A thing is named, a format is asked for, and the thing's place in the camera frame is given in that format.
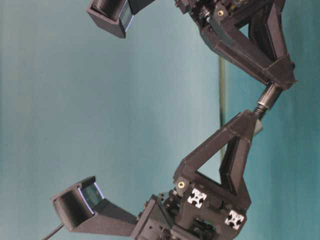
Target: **robotic arm link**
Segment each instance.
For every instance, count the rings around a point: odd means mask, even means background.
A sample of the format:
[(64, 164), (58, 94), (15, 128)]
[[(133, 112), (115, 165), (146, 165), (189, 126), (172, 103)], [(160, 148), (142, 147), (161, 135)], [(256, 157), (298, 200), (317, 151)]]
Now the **robotic arm link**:
[[(98, 27), (125, 38), (135, 14), (154, 0), (91, 0), (86, 10)], [(295, 82), (282, 30), (285, 0), (175, 0), (199, 28), (206, 45), (266, 85), (255, 110), (239, 113), (186, 156), (174, 188), (152, 195), (136, 217), (106, 200), (95, 177), (51, 200), (70, 232), (127, 236), (135, 240), (233, 240), (247, 221), (251, 199), (244, 171), (261, 119)], [(240, 29), (249, 25), (248, 35)], [(198, 169), (227, 145), (221, 184)]]

